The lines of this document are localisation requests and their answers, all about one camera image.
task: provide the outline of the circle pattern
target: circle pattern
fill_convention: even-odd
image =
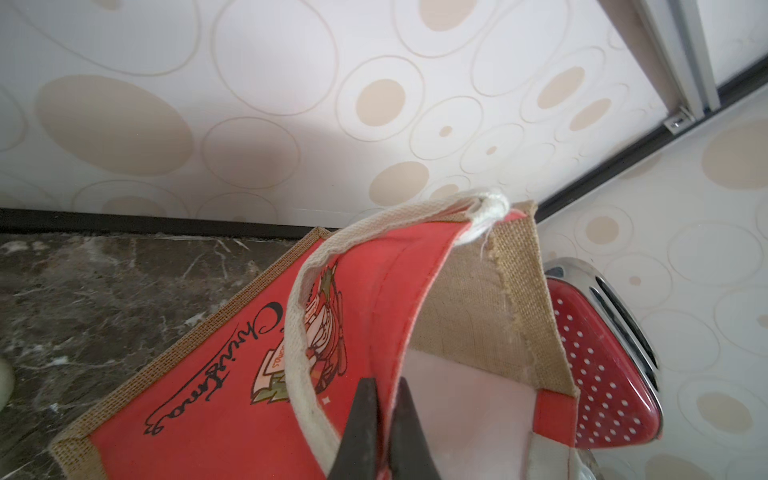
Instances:
[[[659,306],[672,294],[670,271],[658,260],[642,253],[630,253],[611,260],[604,273],[621,298],[632,307]]]
[[[468,174],[480,174],[496,168],[512,155],[525,138],[523,127],[518,124],[496,125],[480,134],[462,154],[462,170]]]
[[[413,127],[411,152],[422,160],[454,154],[475,136],[482,118],[482,105],[472,97],[441,101],[424,112]]]
[[[675,372],[701,372],[720,356],[720,342],[712,329],[688,313],[658,310],[642,322],[661,363]]]
[[[192,155],[192,131],[179,113],[136,85],[99,75],[70,75],[43,85],[40,124],[80,160],[116,174],[167,174]]]
[[[565,235],[546,234],[541,238],[541,259],[545,262],[563,257],[576,257],[576,246]]]
[[[40,187],[0,172],[0,207],[60,210],[58,202]]]
[[[424,102],[424,78],[413,62],[384,56],[364,61],[343,80],[336,118],[350,137],[380,141],[405,130]]]
[[[768,288],[749,286],[726,293],[714,316],[717,328],[733,344],[768,356]]]
[[[0,85],[0,151],[11,150],[24,141],[28,127],[22,106]]]
[[[429,170],[419,162],[402,162],[376,175],[368,190],[375,204],[402,204],[419,194],[429,181]]]
[[[714,480],[697,465],[674,455],[660,453],[654,455],[645,464],[646,480],[673,480],[685,478],[686,480]]]
[[[287,180],[301,161],[296,138],[263,118],[231,118],[203,138],[202,155],[210,171],[235,187],[268,188]]]
[[[616,207],[593,207],[576,222],[574,237],[581,248],[589,253],[609,255],[626,248],[634,226],[629,216]]]
[[[763,248],[757,238],[726,223],[702,222],[683,228],[670,242],[667,255],[681,276],[705,285],[744,280],[763,263]]]
[[[472,87],[480,95],[496,97],[520,88],[555,55],[568,33],[572,6],[568,0],[548,4],[516,3],[480,41],[471,66]]]
[[[768,120],[721,132],[707,145],[701,158],[704,175],[728,190],[768,187]]]
[[[565,55],[533,81],[520,104],[520,116],[536,123],[562,113],[600,80],[604,67],[605,52],[598,47]]]
[[[277,209],[266,198],[246,192],[213,197],[197,210],[197,218],[248,223],[277,223]]]
[[[472,182],[470,182],[464,175],[452,175],[451,177],[438,180],[429,185],[424,189],[422,198],[436,200],[439,198],[450,197],[460,191],[468,190],[471,183]]]
[[[721,445],[768,445],[768,406],[742,386],[716,378],[692,379],[680,387],[677,404],[699,433]]]
[[[554,138],[557,141],[572,141],[592,131],[621,109],[629,93],[630,88],[625,84],[593,88],[563,116],[563,121],[554,131]]]
[[[72,210],[92,214],[189,217],[184,202],[176,195],[133,180],[107,180],[88,185],[72,199]]]
[[[331,92],[339,67],[330,27],[304,0],[230,1],[214,22],[211,51],[232,94],[272,115],[316,107]]]
[[[58,46],[123,74],[171,73],[185,66],[200,46],[200,9],[189,0],[14,0],[14,9]]]
[[[394,0],[395,32],[414,55],[450,55],[465,47],[490,22],[496,0]]]

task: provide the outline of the red polka dot toaster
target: red polka dot toaster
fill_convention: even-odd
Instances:
[[[576,258],[545,263],[554,317],[581,389],[576,447],[639,445],[661,435],[657,357],[618,294]]]

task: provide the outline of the beige oval pattern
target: beige oval pattern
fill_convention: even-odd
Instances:
[[[155,0],[9,3],[59,47],[121,74],[169,74],[188,65],[200,48],[197,0],[163,0],[161,5]]]
[[[395,120],[406,104],[406,91],[390,78],[380,78],[363,88],[357,98],[357,116],[371,127]]]
[[[448,31],[458,27],[475,10],[477,0],[421,0],[419,14],[432,31]]]
[[[143,217],[167,217],[163,207],[148,198],[125,195],[111,198],[101,206],[103,214],[141,215]]]
[[[391,207],[415,197],[428,181],[429,170],[423,164],[402,162],[376,175],[368,193],[375,204]]]
[[[457,193],[458,193],[458,185],[456,184],[443,185],[442,187],[433,191],[432,195],[429,196],[429,199],[438,200],[440,198],[450,197],[451,195],[455,195]]]
[[[573,117],[568,127],[571,131],[580,131],[591,127],[602,119],[612,104],[613,101],[610,98],[601,98],[593,101]]]
[[[304,0],[227,2],[214,20],[210,49],[232,95],[264,114],[310,111],[336,84],[336,39]]]
[[[135,180],[105,180],[88,185],[72,198],[75,212],[151,217],[189,217],[184,202],[164,188]]]
[[[584,232],[592,243],[605,245],[618,238],[619,224],[610,217],[596,217],[587,223]]]
[[[646,480],[714,480],[695,464],[675,455],[660,453],[645,464]]]
[[[301,161],[296,138],[265,118],[230,118],[214,125],[202,145],[203,160],[221,180],[241,188],[268,188],[288,180]]]
[[[167,174],[192,155],[192,131],[181,115],[161,98],[121,80],[57,78],[40,88],[35,113],[59,147],[112,173]]]
[[[722,392],[708,392],[696,399],[701,416],[714,428],[728,433],[744,433],[754,425],[749,409]]]
[[[552,108],[566,101],[584,83],[584,67],[574,66],[557,74],[541,90],[536,99],[540,108]]]
[[[768,187],[768,120],[719,133],[701,157],[704,175],[728,190]]]

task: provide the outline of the black baseboard trim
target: black baseboard trim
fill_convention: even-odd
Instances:
[[[133,215],[80,214],[46,210],[0,208],[0,232],[89,234],[143,233],[202,237],[303,238],[311,227],[266,223],[220,222],[186,218],[139,217]]]
[[[716,112],[707,112],[707,116],[698,124],[716,117],[720,112],[725,111],[729,106],[753,93],[766,83],[768,83],[768,57],[758,61],[755,65],[721,87],[718,92],[723,107]],[[536,221],[541,222],[562,210],[677,138],[666,127],[658,127],[542,202],[536,212]],[[310,227],[270,225],[266,223],[221,222],[184,218],[135,217],[132,215],[80,214],[74,212],[0,208],[0,232],[2,233],[164,233],[166,235],[205,237],[299,239],[304,237],[310,230],[312,230]]]
[[[758,61],[752,67],[737,75],[733,80],[728,81],[725,85],[720,87],[717,90],[717,93],[720,95],[720,103],[722,104],[720,110],[707,112],[706,116],[687,132],[690,132],[693,128],[702,123],[715,118],[729,106],[735,104],[742,98],[745,98],[766,83],[768,83],[768,57]],[[552,197],[541,202],[541,205],[536,212],[536,222],[541,222],[546,218],[551,217],[595,188],[600,187],[611,178],[616,177],[629,167],[632,167],[637,162],[652,155],[655,151],[678,138],[680,138],[680,136],[672,135],[672,132],[665,126],[662,125],[658,127],[634,144],[601,163],[593,170],[588,171],[584,176],[569,184]]]

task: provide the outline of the wall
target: wall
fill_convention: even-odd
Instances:
[[[540,226],[593,263],[661,361],[664,437],[596,454],[611,480],[768,472],[768,88]]]
[[[0,3],[0,206],[343,227],[543,199],[667,111],[596,0]]]

